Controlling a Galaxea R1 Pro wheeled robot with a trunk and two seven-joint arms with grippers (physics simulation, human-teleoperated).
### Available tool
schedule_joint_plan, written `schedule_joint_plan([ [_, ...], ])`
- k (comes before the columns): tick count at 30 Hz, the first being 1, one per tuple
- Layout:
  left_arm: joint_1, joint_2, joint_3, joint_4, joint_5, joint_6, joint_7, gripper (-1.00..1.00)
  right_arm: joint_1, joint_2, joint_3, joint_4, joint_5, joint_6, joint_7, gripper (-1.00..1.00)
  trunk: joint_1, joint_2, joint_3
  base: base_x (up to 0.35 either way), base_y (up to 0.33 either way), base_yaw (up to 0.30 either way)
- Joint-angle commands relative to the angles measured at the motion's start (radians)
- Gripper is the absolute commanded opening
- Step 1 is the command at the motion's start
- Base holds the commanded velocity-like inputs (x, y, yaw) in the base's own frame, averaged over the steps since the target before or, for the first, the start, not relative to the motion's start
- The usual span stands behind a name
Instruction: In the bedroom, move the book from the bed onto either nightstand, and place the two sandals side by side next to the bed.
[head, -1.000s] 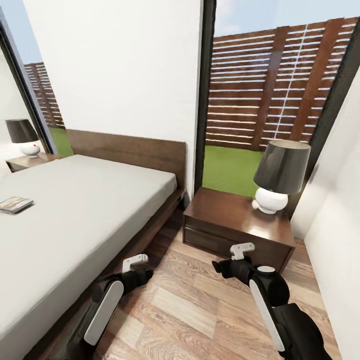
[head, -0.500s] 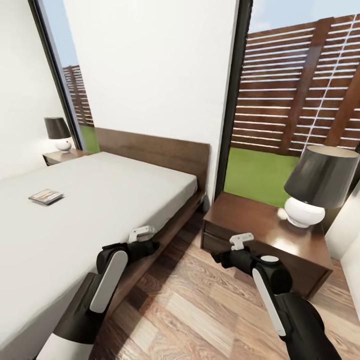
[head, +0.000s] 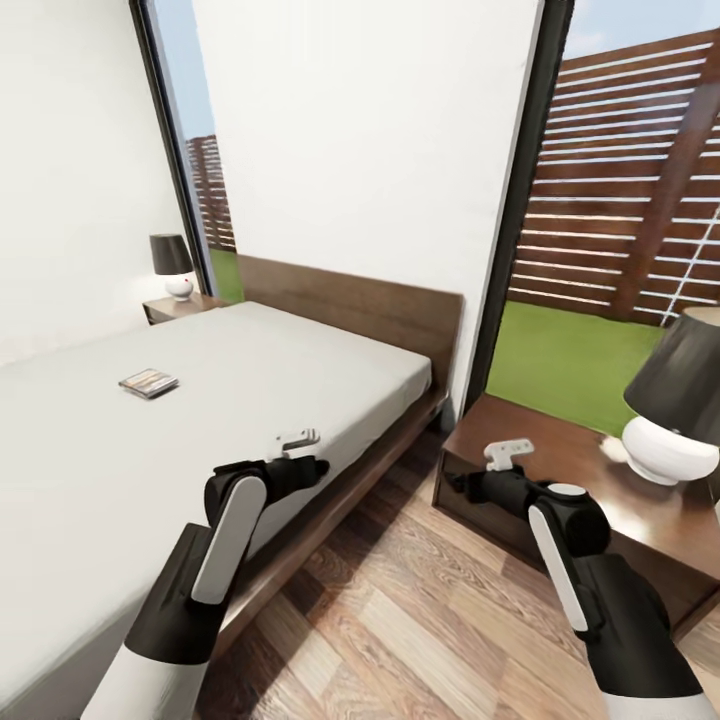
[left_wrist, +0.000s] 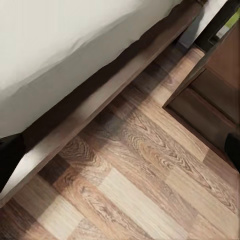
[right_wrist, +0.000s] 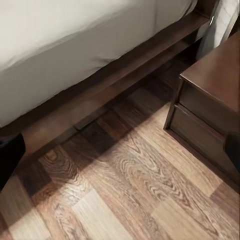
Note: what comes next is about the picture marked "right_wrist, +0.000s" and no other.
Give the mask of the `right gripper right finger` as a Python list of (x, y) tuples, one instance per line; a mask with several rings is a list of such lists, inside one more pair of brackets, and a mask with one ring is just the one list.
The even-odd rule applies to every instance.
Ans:
[(240, 135), (229, 133), (227, 135), (224, 151), (240, 173)]

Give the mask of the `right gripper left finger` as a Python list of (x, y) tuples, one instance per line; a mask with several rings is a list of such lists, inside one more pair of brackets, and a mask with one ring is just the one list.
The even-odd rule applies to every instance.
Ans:
[(0, 193), (26, 152), (22, 133), (0, 138)]

